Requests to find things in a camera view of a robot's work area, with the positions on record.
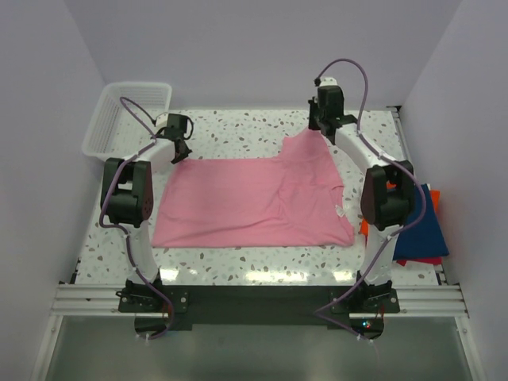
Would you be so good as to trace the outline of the pink t shirt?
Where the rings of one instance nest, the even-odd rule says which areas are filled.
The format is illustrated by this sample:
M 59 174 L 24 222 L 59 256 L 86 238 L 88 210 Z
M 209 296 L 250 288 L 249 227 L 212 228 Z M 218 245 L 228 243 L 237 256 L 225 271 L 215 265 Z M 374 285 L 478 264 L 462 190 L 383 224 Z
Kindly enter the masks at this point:
M 283 139 L 268 158 L 186 159 L 160 199 L 157 248 L 348 247 L 344 184 L 318 131 Z

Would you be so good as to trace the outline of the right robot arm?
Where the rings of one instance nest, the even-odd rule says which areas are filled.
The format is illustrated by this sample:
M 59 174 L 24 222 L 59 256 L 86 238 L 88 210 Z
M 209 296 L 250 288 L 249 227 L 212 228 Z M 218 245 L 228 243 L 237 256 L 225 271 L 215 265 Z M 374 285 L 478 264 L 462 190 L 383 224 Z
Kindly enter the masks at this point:
M 360 211 L 368 224 L 365 258 L 353 301 L 359 310 L 373 311 L 382 301 L 381 286 L 391 281 L 391 262 L 398 231 L 414 210 L 412 164 L 382 152 L 357 128 L 359 117 L 344 113 L 344 94 L 336 82 L 321 83 L 309 100 L 309 128 L 318 130 L 343 151 L 364 175 Z

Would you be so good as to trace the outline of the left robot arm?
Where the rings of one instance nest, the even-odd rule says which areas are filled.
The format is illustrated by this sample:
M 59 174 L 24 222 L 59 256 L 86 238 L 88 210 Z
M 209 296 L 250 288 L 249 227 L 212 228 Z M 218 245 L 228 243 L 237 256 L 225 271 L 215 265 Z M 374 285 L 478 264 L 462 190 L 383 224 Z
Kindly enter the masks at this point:
M 155 136 L 138 152 L 104 163 L 99 225 L 117 229 L 125 240 L 128 280 L 146 284 L 137 292 L 137 303 L 147 311 L 164 304 L 164 292 L 153 284 L 159 278 L 149 239 L 148 220 L 154 208 L 152 175 L 185 160 L 194 122 L 187 115 L 168 114 Z

